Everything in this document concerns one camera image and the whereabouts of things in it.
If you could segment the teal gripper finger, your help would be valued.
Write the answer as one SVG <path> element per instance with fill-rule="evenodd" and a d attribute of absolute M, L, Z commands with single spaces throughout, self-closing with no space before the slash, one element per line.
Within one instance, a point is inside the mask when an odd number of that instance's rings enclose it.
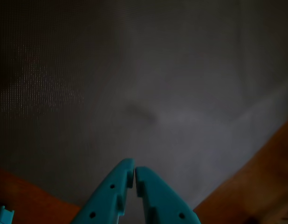
<path fill-rule="evenodd" d="M 154 171 L 136 167 L 137 196 L 147 224 L 199 224 L 196 213 Z"/>
<path fill-rule="evenodd" d="M 134 160 L 123 159 L 105 177 L 73 219 L 74 224 L 117 224 L 133 187 Z"/>

